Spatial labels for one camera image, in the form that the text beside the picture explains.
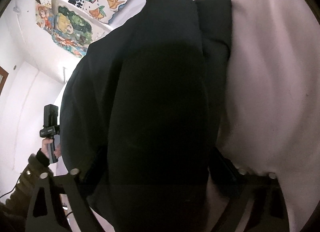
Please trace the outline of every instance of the pink cloth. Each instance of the pink cloth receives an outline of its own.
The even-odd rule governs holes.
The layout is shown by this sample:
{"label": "pink cloth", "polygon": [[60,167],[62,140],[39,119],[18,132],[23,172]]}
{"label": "pink cloth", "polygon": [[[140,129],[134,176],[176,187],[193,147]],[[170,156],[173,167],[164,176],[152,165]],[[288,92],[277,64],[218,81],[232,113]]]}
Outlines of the pink cloth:
{"label": "pink cloth", "polygon": [[320,200],[320,26],[304,0],[232,0],[233,47],[218,147],[274,172],[298,232]]}

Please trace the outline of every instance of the human hand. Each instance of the human hand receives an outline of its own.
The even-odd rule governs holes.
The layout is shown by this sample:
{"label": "human hand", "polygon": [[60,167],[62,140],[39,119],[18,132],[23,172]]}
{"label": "human hand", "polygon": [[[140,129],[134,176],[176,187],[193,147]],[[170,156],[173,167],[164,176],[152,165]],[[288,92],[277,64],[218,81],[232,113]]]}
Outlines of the human hand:
{"label": "human hand", "polygon": [[[49,158],[49,153],[48,153],[47,144],[51,144],[52,142],[53,142],[53,139],[50,139],[50,138],[45,138],[42,140],[41,152],[43,152],[43,154],[45,156],[47,156],[48,158]],[[56,147],[56,150],[53,153],[57,158],[59,158],[61,156],[60,144],[58,144],[58,146]]]}
{"label": "human hand", "polygon": [[60,144],[58,144],[58,146],[56,147],[56,150],[53,153],[57,157],[57,159],[61,156],[61,146],[60,146]]}

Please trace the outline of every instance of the black puffer jacket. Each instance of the black puffer jacket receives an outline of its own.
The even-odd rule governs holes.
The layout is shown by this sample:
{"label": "black puffer jacket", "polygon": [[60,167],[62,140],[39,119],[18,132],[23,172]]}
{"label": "black puffer jacket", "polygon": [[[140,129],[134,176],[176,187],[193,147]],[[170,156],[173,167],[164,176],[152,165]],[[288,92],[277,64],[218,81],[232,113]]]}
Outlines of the black puffer jacket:
{"label": "black puffer jacket", "polygon": [[89,46],[68,81],[62,156],[117,232],[205,224],[231,25],[231,0],[147,0]]}

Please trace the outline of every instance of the black cable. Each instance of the black cable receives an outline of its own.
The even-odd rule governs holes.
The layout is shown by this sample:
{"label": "black cable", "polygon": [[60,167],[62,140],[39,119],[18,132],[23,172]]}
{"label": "black cable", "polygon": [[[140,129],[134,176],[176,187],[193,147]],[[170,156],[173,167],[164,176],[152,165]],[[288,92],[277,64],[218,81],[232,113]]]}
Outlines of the black cable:
{"label": "black cable", "polygon": [[11,191],[7,192],[6,194],[3,194],[3,195],[0,197],[0,199],[1,199],[3,196],[6,196],[6,195],[10,194],[11,192],[13,192],[14,188],[16,187],[16,185],[13,187],[13,189],[12,189]]}
{"label": "black cable", "polygon": [[70,214],[72,214],[72,213],[73,213],[73,211],[69,212],[69,213],[66,215],[66,218],[67,218]]}

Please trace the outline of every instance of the wooden door frame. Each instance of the wooden door frame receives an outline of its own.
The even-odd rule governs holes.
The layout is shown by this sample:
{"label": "wooden door frame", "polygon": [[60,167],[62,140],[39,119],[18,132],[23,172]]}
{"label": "wooden door frame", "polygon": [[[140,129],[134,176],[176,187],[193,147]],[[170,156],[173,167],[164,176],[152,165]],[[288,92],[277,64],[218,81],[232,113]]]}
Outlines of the wooden door frame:
{"label": "wooden door frame", "polygon": [[3,77],[1,82],[0,82],[0,95],[1,95],[1,91],[3,89],[4,83],[7,80],[7,77],[9,75],[9,73],[6,72],[2,67],[0,67],[0,75]]}

